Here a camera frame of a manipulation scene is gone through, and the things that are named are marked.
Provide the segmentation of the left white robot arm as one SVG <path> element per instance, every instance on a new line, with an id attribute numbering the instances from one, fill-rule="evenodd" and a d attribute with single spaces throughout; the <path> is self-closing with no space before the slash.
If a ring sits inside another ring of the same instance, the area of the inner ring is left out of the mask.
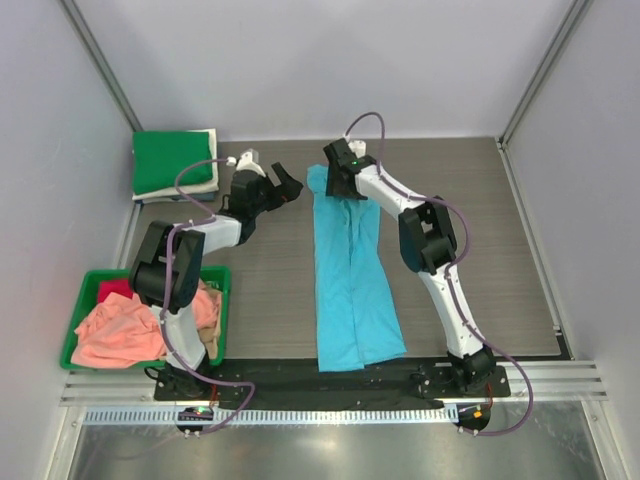
<path id="1" fill-rule="evenodd" d="M 201 400 L 213 386 L 207 348 L 196 326 L 194 300 L 203 257 L 244 244 L 262 213 L 296 200 L 303 184 L 279 163 L 274 183 L 255 162 L 239 163 L 221 208 L 200 221 L 152 222 L 129 275 L 131 290 L 151 309 L 166 348 L 163 368 L 152 378 L 156 400 Z"/>

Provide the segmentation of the green plastic bin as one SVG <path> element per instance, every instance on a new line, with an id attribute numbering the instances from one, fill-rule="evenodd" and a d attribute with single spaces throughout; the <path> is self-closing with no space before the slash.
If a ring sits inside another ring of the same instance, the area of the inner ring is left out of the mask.
<path id="1" fill-rule="evenodd" d="M 126 278 L 128 280 L 129 271 L 120 270 L 92 270 L 88 272 L 80 286 L 77 300 L 71 314 L 71 320 L 67 329 L 66 337 L 60 354 L 59 364 L 65 370 L 75 370 L 83 367 L 71 362 L 71 355 L 77 345 L 77 336 L 75 329 L 80 322 L 89 315 L 89 313 L 98 305 L 97 293 L 98 286 L 102 281 Z M 216 359 L 210 360 L 213 365 L 219 364 L 224 358 L 224 350 L 226 343 L 227 319 L 229 310 L 229 297 L 231 292 L 231 273 L 226 267 L 205 267 L 201 270 L 200 278 L 203 282 L 211 287 L 219 290 L 223 294 L 224 306 L 222 307 L 221 337 L 219 341 L 219 353 Z M 125 369 L 143 368 L 143 367 L 160 367 L 164 360 L 146 361 Z"/>

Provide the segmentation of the light blue t shirt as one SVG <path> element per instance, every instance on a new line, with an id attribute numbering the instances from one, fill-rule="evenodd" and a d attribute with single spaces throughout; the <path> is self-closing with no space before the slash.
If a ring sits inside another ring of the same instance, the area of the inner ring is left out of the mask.
<path id="1" fill-rule="evenodd" d="M 328 168 L 311 166 L 316 345 L 321 372 L 350 372 L 407 352 L 378 255 L 380 207 L 326 194 Z"/>

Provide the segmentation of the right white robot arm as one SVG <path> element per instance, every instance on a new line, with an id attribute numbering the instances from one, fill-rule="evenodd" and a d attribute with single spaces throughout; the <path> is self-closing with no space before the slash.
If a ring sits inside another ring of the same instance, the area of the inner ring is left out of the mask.
<path id="1" fill-rule="evenodd" d="M 409 189 L 366 153 L 363 141 L 342 137 L 323 148 L 328 161 L 326 193 L 330 197 L 371 200 L 398 227 L 399 251 L 406 267 L 429 292 L 443 326 L 450 380 L 460 394 L 486 393 L 496 371 L 492 348 L 479 331 L 463 292 L 450 205 L 438 196 Z"/>

